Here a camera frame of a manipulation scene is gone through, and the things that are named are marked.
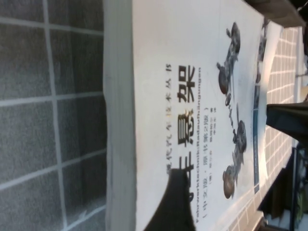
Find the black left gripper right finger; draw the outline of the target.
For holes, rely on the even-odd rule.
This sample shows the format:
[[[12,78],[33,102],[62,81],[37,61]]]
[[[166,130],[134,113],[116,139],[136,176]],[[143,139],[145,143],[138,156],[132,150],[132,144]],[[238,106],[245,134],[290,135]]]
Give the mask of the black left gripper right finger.
[[[266,124],[303,145],[308,143],[308,104],[280,103],[267,104]]]

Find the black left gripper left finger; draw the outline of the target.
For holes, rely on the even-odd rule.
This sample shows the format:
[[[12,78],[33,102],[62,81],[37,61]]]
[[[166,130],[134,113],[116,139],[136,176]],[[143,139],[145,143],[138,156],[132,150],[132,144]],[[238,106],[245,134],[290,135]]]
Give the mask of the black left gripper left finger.
[[[146,231],[194,231],[189,202],[188,177],[182,169],[169,172],[163,198],[145,228]]]

